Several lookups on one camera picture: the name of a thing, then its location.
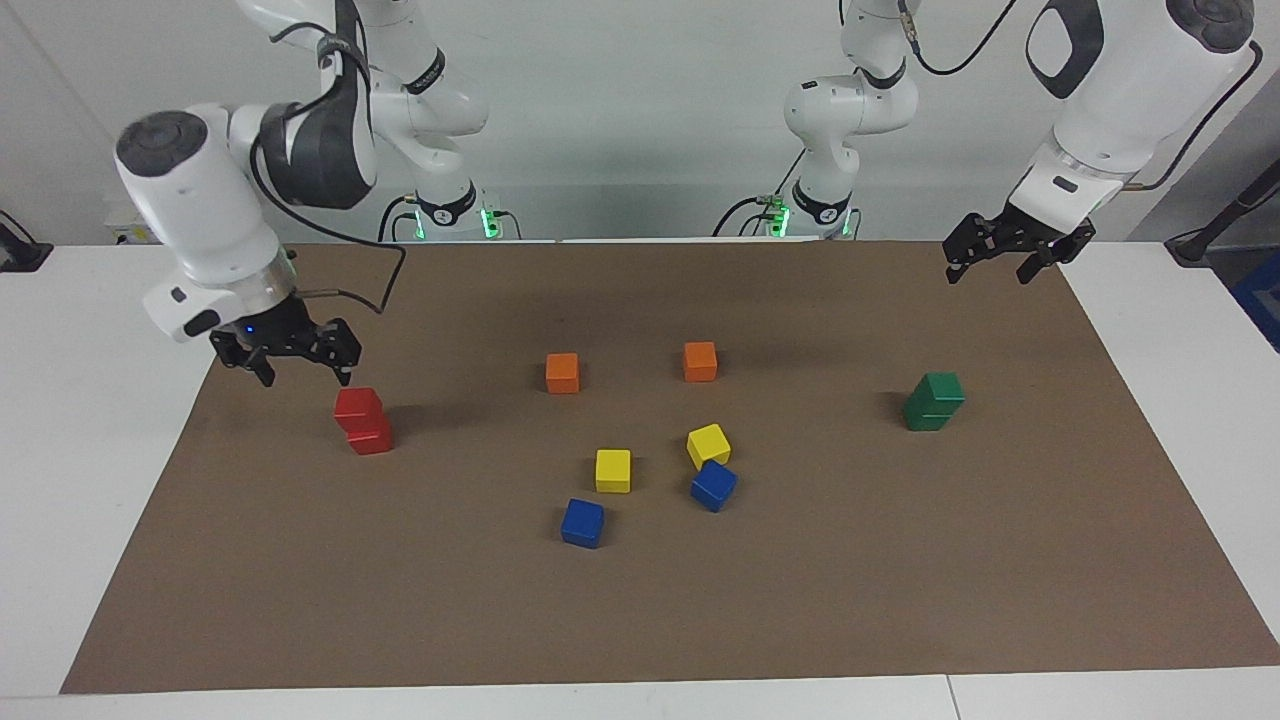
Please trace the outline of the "blue wooden cube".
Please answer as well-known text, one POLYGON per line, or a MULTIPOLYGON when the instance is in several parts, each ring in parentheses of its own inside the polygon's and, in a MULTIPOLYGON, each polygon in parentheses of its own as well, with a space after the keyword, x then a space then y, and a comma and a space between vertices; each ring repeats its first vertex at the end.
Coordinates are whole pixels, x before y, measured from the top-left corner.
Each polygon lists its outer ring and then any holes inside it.
POLYGON ((690 486, 690 496, 709 512, 719 512, 733 496, 739 475, 724 464, 707 460, 696 471, 690 486))
POLYGON ((561 539, 572 546, 596 550, 605 527, 605 509, 585 498, 571 498, 559 524, 561 539))

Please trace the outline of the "blue crate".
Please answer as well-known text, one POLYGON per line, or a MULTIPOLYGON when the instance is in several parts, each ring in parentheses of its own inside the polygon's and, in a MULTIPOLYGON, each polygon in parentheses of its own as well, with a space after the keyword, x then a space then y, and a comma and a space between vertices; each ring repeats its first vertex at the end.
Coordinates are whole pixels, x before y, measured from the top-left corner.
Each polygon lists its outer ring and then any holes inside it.
POLYGON ((1280 354, 1280 249, 1233 284, 1230 295, 1280 354))

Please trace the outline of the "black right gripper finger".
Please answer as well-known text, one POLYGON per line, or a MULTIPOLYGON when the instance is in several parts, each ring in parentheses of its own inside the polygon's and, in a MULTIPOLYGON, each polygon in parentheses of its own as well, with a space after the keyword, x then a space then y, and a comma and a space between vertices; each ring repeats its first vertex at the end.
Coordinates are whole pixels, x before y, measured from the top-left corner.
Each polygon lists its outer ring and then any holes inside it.
POLYGON ((255 346, 246 348, 232 332, 211 332, 210 343, 218 360, 227 368, 238 368, 255 375, 261 386, 273 387, 276 373, 268 360, 266 348, 255 346))
POLYGON ((343 318, 316 324, 314 328, 314 361, 329 368, 342 387, 352 382, 360 363, 362 345, 343 318))

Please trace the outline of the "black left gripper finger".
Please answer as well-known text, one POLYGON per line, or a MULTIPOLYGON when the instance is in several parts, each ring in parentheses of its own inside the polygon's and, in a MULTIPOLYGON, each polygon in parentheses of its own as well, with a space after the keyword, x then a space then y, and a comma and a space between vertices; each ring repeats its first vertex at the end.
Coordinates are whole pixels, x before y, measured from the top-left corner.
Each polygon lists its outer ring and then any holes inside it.
POLYGON ((1018 268, 1019 283, 1029 284, 1043 269, 1074 261, 1094 236, 1094 223, 1083 222, 1070 234, 1053 243, 1039 243, 1034 250, 1028 249, 1027 260, 1018 268))
POLYGON ((945 272, 950 284, 956 284, 977 263, 1001 255, 1005 249, 996 236, 996 224, 980 214, 965 215, 943 241, 947 261, 945 272))

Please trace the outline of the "white box with yellow labels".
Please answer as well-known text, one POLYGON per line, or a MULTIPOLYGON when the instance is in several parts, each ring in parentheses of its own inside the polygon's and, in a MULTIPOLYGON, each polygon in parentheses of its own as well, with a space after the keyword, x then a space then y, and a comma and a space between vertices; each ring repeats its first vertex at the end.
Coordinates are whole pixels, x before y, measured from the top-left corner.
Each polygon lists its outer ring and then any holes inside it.
POLYGON ((154 228, 132 202, 110 202, 104 225, 115 245, 160 243, 154 228))

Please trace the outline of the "black table clamp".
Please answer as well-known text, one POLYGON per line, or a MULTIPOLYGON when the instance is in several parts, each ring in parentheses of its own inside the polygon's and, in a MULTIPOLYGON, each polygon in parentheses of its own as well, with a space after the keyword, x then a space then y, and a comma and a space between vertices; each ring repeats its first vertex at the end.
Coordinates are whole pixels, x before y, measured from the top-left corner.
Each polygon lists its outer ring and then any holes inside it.
POLYGON ((37 241, 10 213, 0 209, 0 273, 37 272, 55 246, 37 241))

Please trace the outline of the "brown paper table mat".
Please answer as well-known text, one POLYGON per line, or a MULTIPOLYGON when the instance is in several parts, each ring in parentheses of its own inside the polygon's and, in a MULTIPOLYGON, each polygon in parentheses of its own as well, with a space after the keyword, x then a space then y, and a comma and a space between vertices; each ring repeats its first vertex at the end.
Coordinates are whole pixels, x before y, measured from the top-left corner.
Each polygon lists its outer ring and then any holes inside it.
POLYGON ((412 250, 337 386, 212 368, 69 693, 1280 665, 1059 272, 928 243, 412 250), (684 345, 716 343, 713 382, 684 345), (548 354, 575 352, 576 395, 548 354), (928 372, 966 400, 906 428, 928 372), (690 496, 718 423, 739 486, 690 496), (632 489, 594 489, 599 448, 632 489), (571 498, 605 509, 567 544, 571 498))

